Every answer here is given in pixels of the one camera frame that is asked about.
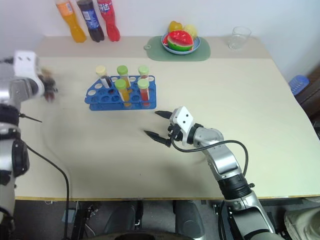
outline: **green test tube cap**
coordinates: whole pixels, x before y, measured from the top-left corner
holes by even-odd
[[[146,65],[141,65],[138,69],[140,75],[148,75],[149,68]]]
[[[116,89],[126,89],[127,88],[127,83],[124,79],[120,78],[114,83]]]
[[[141,78],[138,81],[138,88],[139,89],[147,89],[149,87],[150,83],[147,78]]]
[[[125,66],[125,65],[118,66],[118,67],[116,68],[116,71],[118,72],[119,75],[126,75],[126,74],[128,74],[128,68],[127,68],[127,66]]]

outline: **orange liquid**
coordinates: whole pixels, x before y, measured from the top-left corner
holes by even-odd
[[[76,15],[72,10],[70,3],[61,3],[57,4],[56,6],[58,7],[65,22],[69,25],[73,40],[76,43],[83,43],[87,39],[87,37],[84,31],[79,26]]]

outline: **red liquid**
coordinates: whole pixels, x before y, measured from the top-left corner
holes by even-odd
[[[97,0],[101,16],[106,25],[106,33],[111,42],[119,41],[120,32],[116,26],[116,17],[112,0]]]
[[[141,100],[142,101],[149,101],[149,89],[148,88],[140,89],[140,95],[141,95]],[[143,102],[142,104],[145,107],[149,107],[150,106],[149,102]]]

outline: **robotic arm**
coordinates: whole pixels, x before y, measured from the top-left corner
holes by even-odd
[[[29,169],[27,146],[18,127],[21,102],[45,93],[36,54],[18,51],[13,61],[15,77],[0,79],[0,239],[9,239],[15,228],[15,182]]]
[[[184,106],[175,109],[172,113],[168,111],[156,111],[155,113],[169,119],[168,136],[170,139],[159,137],[155,132],[145,131],[153,140],[168,147],[172,144],[179,151],[186,153],[197,152],[197,149],[181,149],[176,146],[175,141],[182,141],[183,145],[191,144],[203,149],[202,152],[207,156],[207,163],[225,198],[228,220],[234,235],[241,236],[244,240],[282,239],[274,234],[274,227],[255,192],[247,183],[235,156],[223,144],[226,142],[242,143],[233,140],[223,142],[224,137],[220,131],[204,128],[194,123],[192,115]]]

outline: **floor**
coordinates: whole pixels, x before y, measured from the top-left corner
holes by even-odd
[[[107,201],[97,203],[98,211],[87,222],[97,234],[103,232],[112,210],[120,202]],[[212,201],[195,201],[204,223],[207,240],[218,240],[218,218],[215,215]],[[262,200],[265,211],[271,215],[275,228],[284,228],[283,216],[285,211],[319,207],[320,203],[304,198],[290,198],[279,200]],[[76,208],[77,202],[71,202],[70,208]],[[175,231],[175,215],[172,201],[144,201],[142,226],[144,229]],[[44,202],[17,200],[15,204],[16,231],[14,236],[19,240],[60,240],[63,238],[64,223],[62,222],[65,209],[64,202]],[[73,224],[69,224],[68,235],[71,236]]]

